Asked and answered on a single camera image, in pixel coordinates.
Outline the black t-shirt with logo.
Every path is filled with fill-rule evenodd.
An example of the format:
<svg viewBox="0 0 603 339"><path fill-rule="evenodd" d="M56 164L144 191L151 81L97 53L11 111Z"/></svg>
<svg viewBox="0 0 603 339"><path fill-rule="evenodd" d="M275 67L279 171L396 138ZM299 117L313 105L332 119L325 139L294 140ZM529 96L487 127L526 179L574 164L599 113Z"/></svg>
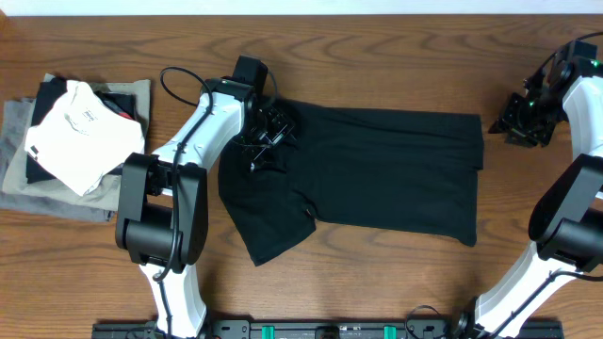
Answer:
<svg viewBox="0 0 603 339"><path fill-rule="evenodd" d="M476 244L479 116L276 105L295 127L262 166L237 144L220 155L220 199L254 264L301 243L318 221Z"/></svg>

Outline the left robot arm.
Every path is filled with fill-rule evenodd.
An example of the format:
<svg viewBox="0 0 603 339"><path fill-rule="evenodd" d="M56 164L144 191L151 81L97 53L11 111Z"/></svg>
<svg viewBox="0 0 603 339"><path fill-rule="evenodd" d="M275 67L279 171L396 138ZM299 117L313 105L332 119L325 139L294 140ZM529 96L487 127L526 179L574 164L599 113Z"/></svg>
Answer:
<svg viewBox="0 0 603 339"><path fill-rule="evenodd" d="M147 278L158 310L153 325L126 337L204 337L196 263L208 231L207 174L230 143L242 148L247 170L260 170L293 127L263 97L265 82L263 75L204 81L195 112L173 139L124 162L116 243Z"/></svg>

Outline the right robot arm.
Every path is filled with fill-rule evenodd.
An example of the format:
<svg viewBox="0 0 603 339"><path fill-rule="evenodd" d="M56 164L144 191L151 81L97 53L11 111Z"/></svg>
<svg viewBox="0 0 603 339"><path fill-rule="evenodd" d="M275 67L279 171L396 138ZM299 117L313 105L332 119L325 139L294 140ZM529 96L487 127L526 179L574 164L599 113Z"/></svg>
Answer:
<svg viewBox="0 0 603 339"><path fill-rule="evenodd" d="M452 338L561 338L562 324L531 315L574 281L601 282L602 64L576 56L560 62L559 98L572 138L573 162L533 209L530 242L489 291L460 314Z"/></svg>

